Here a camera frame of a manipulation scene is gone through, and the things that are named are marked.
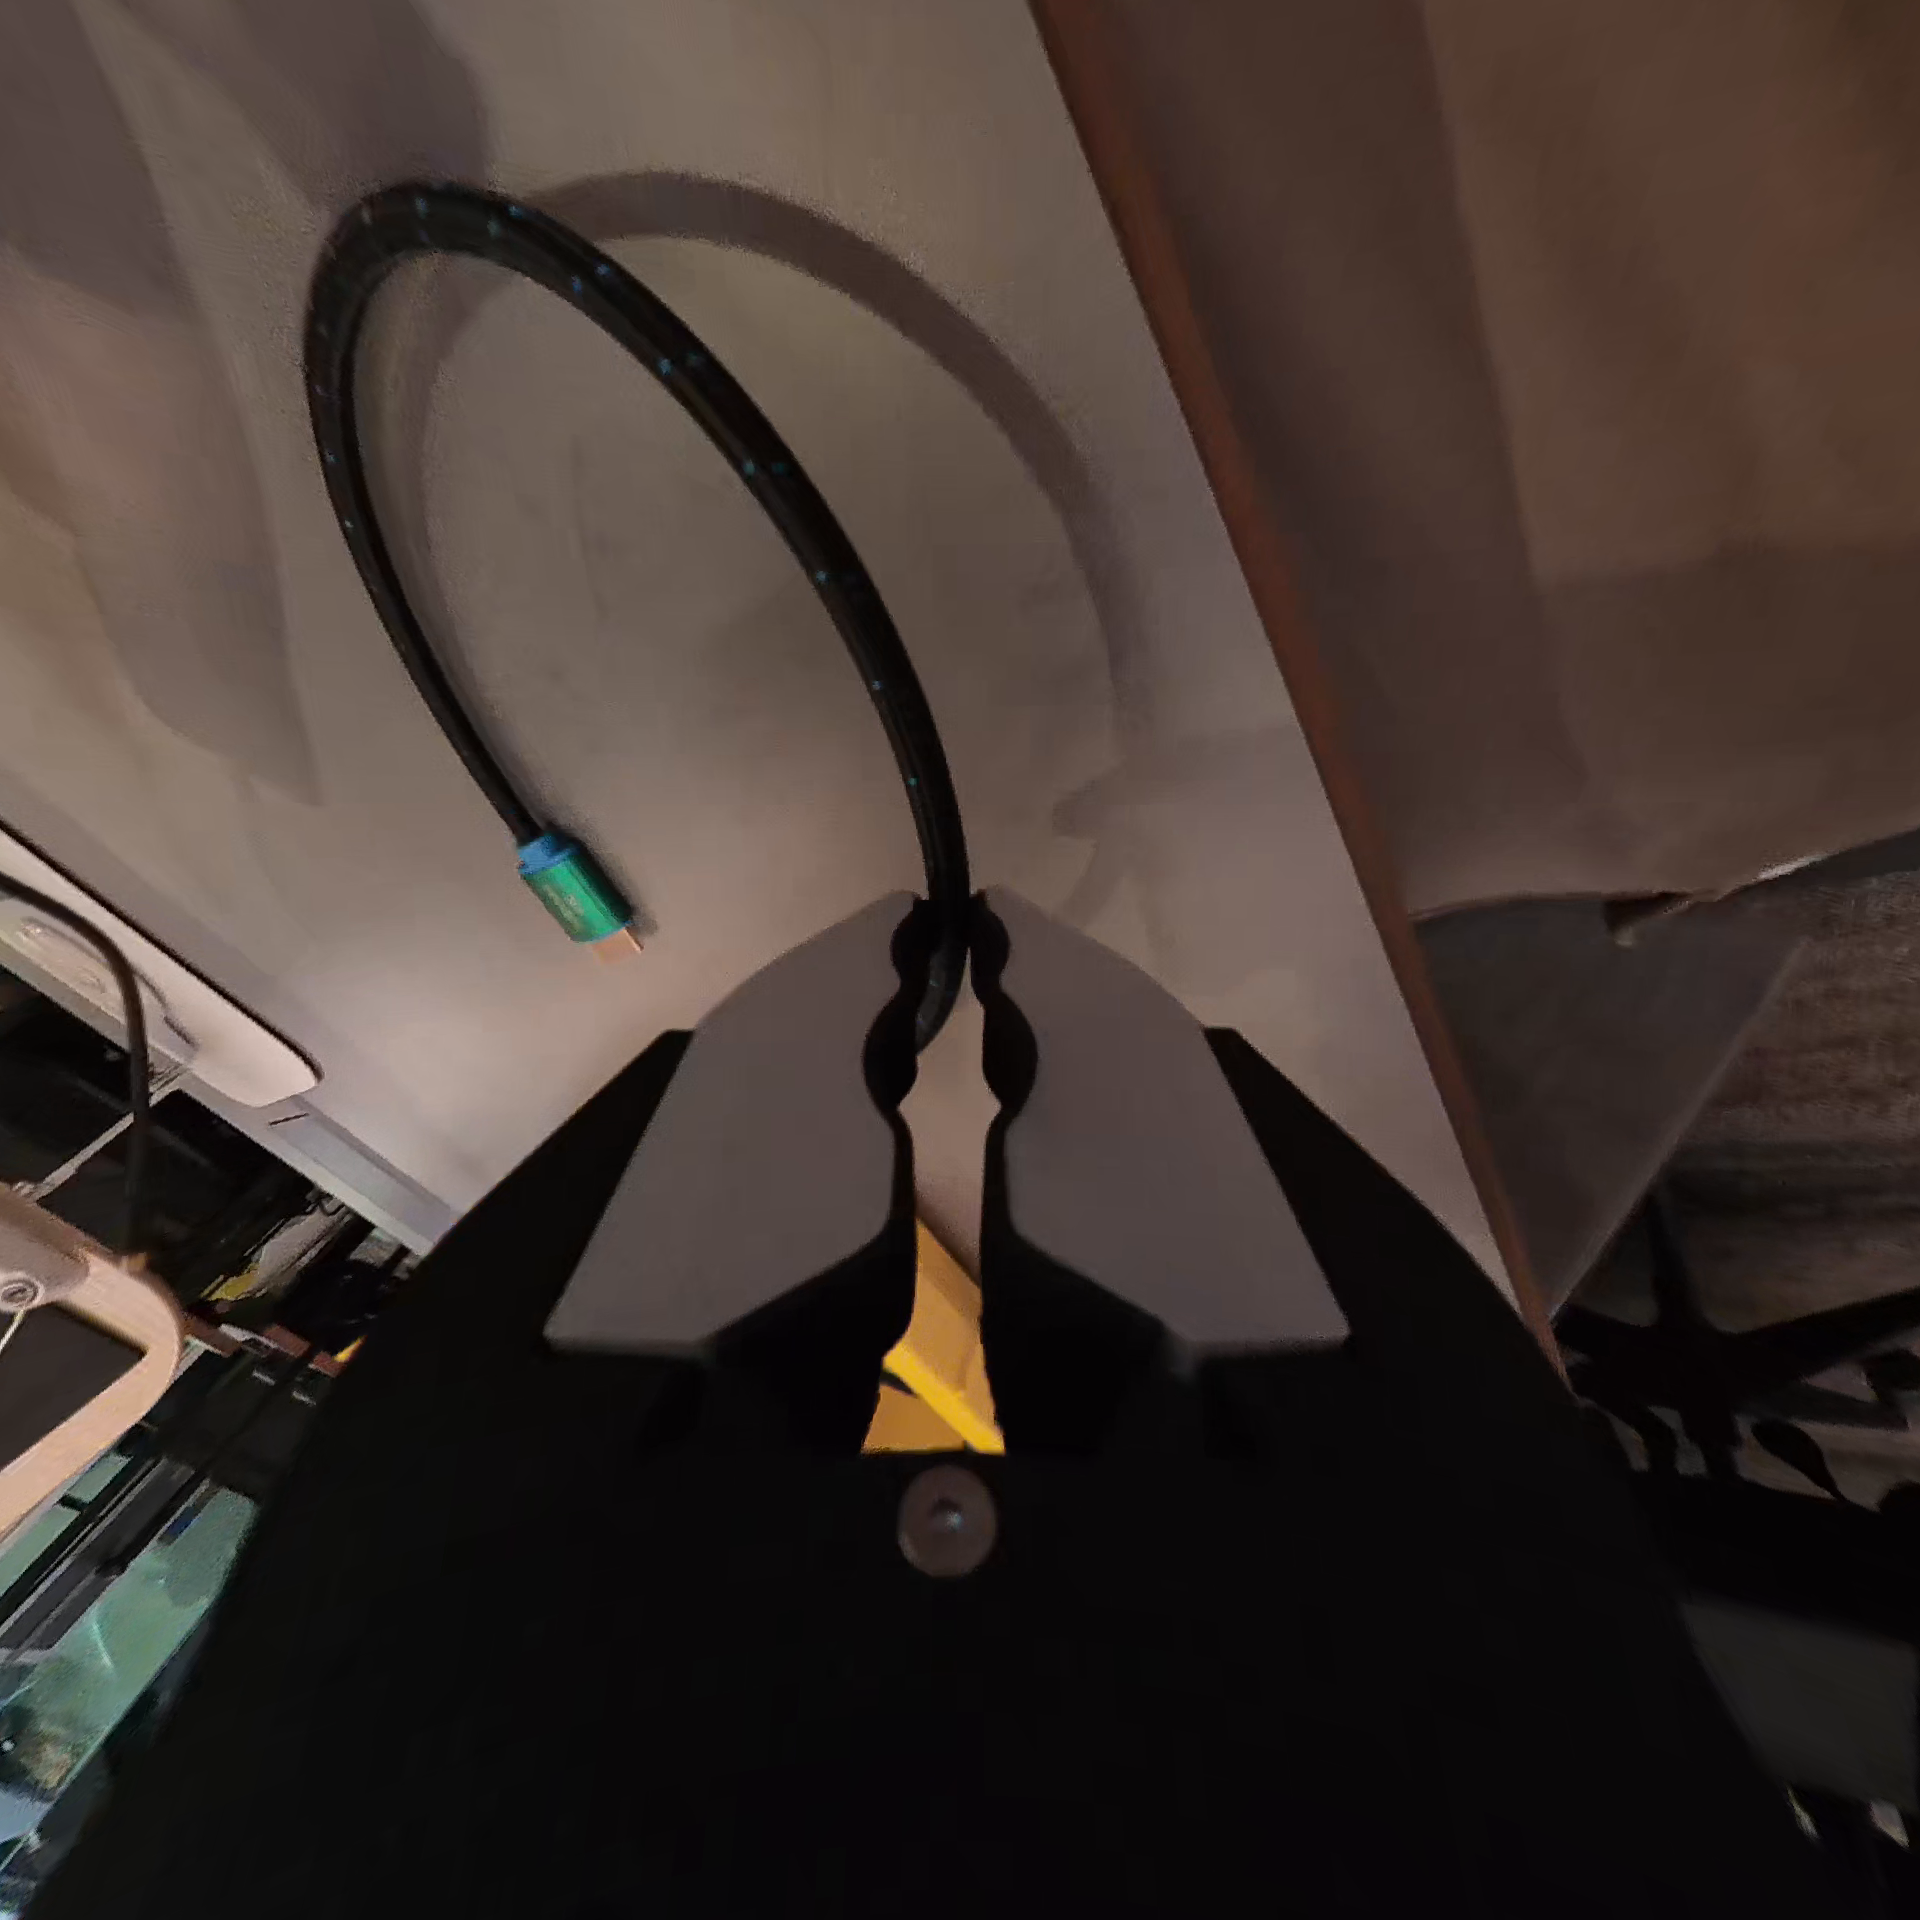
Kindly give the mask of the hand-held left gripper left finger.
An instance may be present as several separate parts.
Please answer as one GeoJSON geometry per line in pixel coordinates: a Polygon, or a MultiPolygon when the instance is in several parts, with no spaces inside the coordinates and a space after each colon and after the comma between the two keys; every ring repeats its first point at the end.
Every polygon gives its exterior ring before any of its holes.
{"type": "Polygon", "coordinates": [[[913,1310],[923,903],[889,893],[691,1030],[544,1325],[690,1371],[725,1418],[853,1455],[913,1310]]]}

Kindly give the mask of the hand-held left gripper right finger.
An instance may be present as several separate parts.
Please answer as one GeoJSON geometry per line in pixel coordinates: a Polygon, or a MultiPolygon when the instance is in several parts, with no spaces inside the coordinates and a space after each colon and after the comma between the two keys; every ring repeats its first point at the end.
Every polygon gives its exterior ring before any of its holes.
{"type": "Polygon", "coordinates": [[[1106,1455],[1349,1318],[1201,1020],[1010,889],[971,900],[994,1098],[980,1339],[1010,1455],[1106,1455]]]}

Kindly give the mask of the black braided cable green plugs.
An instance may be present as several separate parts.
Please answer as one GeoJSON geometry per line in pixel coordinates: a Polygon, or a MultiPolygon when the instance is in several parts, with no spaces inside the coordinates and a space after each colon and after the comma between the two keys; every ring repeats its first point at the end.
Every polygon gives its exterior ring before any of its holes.
{"type": "Polygon", "coordinates": [[[934,711],[852,539],[748,391],[626,266],[530,205],[465,183],[406,181],[348,208],[318,257],[302,325],[303,398],[358,582],[444,743],[506,828],[520,883],[576,947],[637,937],[635,910],[599,857],[542,816],[470,717],[378,521],[358,406],[364,329],[401,264],[441,257],[537,287],[626,352],[720,455],[828,613],[888,740],[921,855],[930,956],[916,1046],[928,1048],[968,970],[964,816],[934,711]]]}

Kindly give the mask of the grey desk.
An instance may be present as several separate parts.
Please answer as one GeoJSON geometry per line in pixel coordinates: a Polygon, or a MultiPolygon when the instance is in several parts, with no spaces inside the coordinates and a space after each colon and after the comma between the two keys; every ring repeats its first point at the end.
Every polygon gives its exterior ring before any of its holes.
{"type": "Polygon", "coordinates": [[[593,958],[348,559],[302,333],[406,181],[554,214],[755,398],[923,685],[975,884],[1239,1030],[1532,1288],[1284,685],[1028,5],[4,5],[4,825],[295,1045],[431,1240],[657,1032],[918,889],[743,480],[568,302],[406,264],[378,515],[593,958]]]}

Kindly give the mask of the black chair base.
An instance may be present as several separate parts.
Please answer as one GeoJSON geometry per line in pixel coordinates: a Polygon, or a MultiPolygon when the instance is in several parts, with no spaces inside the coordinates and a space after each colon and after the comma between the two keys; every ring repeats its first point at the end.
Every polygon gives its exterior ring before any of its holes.
{"type": "Polygon", "coordinates": [[[1666,1184],[1647,1188],[1619,1236],[1643,1253],[1650,1318],[1559,1308],[1552,1333],[1581,1403],[1640,1438],[1651,1477],[1677,1477],[1690,1445],[1709,1480],[1736,1483],[1755,1446],[1850,1507],[1810,1426],[1907,1428],[1917,1288],[1726,1331],[1694,1282],[1666,1184]]]}

